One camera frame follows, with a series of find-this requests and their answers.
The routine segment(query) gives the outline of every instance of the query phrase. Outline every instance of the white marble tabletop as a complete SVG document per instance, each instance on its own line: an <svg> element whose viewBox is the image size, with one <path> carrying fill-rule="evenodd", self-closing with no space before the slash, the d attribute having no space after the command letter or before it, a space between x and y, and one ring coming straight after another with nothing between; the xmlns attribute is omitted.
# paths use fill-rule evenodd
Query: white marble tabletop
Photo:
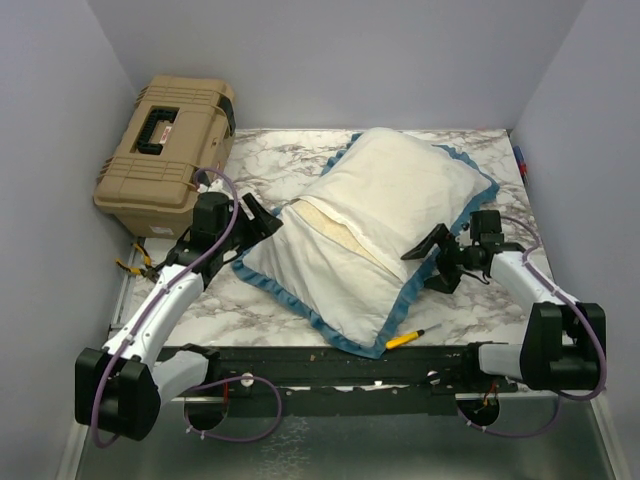
<svg viewBox="0 0 640 480"><path fill-rule="evenodd" d="M246 130L238 131L225 172L241 194L252 192L271 209L294 197L318 177L327 159L344 148L352 131ZM504 130L407 132L434 144L464 151L499 184L496 202L503 214L535 228L509 139ZM531 239L520 227L503 222L507 238L527 246ZM173 241L147 239L155 263L164 259ZM549 274L543 251L532 258ZM153 284L138 278L123 320L149 294ZM507 291L492 282L485 286L468 277L452 295L424 290L411 307L398 334L436 326L411 345L458 345L492 340L520 343L525 318ZM185 343L216 346L321 346L323 337L306 318L277 304L271 297L236 278L225 266L194 302L172 332L167 345Z"/></svg>

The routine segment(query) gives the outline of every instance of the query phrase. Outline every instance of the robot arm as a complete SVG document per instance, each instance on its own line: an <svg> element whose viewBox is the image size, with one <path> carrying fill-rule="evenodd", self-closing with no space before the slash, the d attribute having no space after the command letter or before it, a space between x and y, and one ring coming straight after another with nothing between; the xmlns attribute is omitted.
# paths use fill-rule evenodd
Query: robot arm
<svg viewBox="0 0 640 480"><path fill-rule="evenodd" d="M198 197L193 224L168 253L158 281L133 318L101 350L85 348L76 360L75 416L81 424L91 423L98 384L108 363L117 358L102 393L98 426L135 440L144 438L155 423L160 407L210 376L214 349L186 345L173 358L156 367L162 346L191 303L207 288L225 263L226 253L236 256L273 235L282 222L272 216L251 195L243 200L253 218L240 206L230 235L220 248L197 267L184 273L221 237L230 223L232 203L223 193ZM180 276L170 290L167 284ZM158 294L163 294L156 301ZM135 334L133 326L144 316ZM122 345L127 345L121 352Z"/></svg>
<svg viewBox="0 0 640 480"><path fill-rule="evenodd" d="M529 318L522 345L470 345L480 371L517 380L534 390L593 390L600 378L601 358L574 308L589 323L604 352L602 308L580 302L527 264L524 248L504 241L497 210L473 212L469 228L471 246L460 246L440 224L403 259L423 258L437 245L439 274L428 279L425 287L453 293L464 273L480 271L505 287ZM563 337L573 344L565 345Z"/></svg>

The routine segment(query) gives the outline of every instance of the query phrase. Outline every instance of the white pillow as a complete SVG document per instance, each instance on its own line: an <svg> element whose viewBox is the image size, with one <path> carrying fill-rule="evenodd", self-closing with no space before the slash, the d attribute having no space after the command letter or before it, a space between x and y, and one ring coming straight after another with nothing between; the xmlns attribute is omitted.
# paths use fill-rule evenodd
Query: white pillow
<svg viewBox="0 0 640 480"><path fill-rule="evenodd" d="M234 264L238 276L306 316L332 345L379 357L426 278L400 257L438 224L457 233L497 184L466 155L393 130L367 131L282 208L284 225Z"/></svg>

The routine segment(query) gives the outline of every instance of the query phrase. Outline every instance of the gray wall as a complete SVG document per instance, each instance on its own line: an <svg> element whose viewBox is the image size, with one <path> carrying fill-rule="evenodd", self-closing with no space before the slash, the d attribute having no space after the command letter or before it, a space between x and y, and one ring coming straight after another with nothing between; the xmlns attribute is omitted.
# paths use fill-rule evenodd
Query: gray wall
<svg viewBox="0 0 640 480"><path fill-rule="evenodd" d="M0 478L55 476L129 237L91 201L133 90L83 0L0 6Z"/></svg>
<svg viewBox="0 0 640 480"><path fill-rule="evenodd" d="M584 0L88 0L136 88L220 76L241 127L513 127Z"/></svg>
<svg viewBox="0 0 640 480"><path fill-rule="evenodd" d="M608 314L608 397L640 478L640 2L589 0L514 132L554 273Z"/></svg>

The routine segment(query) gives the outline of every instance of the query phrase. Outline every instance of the screw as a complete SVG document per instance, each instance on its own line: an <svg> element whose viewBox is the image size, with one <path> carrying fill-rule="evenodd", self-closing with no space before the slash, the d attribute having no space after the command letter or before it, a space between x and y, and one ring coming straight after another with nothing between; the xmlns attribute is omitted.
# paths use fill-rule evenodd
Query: screw
<svg viewBox="0 0 640 480"><path fill-rule="evenodd" d="M427 380L431 385L438 385L440 383L440 374L435 370L431 370L427 373Z"/></svg>

